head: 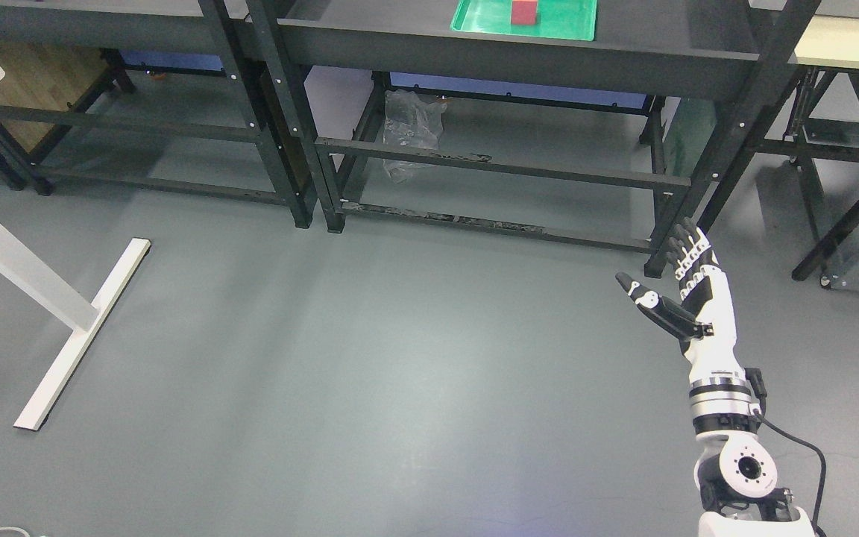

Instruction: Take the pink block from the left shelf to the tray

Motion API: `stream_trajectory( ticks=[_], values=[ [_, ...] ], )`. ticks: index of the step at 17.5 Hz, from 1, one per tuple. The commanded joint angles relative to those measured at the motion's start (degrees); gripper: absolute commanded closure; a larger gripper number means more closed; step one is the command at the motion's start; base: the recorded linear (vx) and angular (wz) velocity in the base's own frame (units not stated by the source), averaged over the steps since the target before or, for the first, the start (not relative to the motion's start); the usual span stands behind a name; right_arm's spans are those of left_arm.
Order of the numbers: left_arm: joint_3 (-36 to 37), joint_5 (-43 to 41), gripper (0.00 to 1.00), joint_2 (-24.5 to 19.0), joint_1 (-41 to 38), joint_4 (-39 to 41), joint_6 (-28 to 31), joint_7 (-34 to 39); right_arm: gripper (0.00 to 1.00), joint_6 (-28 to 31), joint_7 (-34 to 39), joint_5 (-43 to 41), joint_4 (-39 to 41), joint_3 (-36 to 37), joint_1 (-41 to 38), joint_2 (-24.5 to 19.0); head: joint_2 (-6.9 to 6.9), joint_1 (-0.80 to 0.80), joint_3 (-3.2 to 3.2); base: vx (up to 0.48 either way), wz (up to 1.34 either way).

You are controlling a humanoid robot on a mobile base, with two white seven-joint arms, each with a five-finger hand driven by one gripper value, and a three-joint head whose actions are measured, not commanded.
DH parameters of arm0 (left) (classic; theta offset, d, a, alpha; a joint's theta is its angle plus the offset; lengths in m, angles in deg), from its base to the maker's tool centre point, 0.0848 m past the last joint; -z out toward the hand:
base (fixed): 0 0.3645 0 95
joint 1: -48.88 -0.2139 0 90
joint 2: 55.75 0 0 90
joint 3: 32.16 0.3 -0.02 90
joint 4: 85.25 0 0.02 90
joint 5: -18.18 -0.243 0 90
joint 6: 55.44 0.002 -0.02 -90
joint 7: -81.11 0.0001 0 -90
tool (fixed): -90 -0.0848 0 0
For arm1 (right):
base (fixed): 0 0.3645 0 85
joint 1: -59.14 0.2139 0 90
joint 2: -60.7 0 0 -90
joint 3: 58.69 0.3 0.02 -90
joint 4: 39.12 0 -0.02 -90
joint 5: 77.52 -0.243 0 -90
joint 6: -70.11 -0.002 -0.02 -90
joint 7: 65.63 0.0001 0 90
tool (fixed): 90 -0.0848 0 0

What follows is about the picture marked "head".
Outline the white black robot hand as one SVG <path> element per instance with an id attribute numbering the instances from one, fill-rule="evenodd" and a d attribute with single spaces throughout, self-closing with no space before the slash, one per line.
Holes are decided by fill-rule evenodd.
<path id="1" fill-rule="evenodd" d="M 710 377 L 744 380 L 746 374 L 734 354 L 737 332 L 729 279 L 713 245 L 689 218 L 675 225 L 667 245 L 666 258 L 681 302 L 659 295 L 624 272 L 617 273 L 618 284 L 642 314 L 679 341 L 679 350 L 690 363 L 692 386 Z"/>

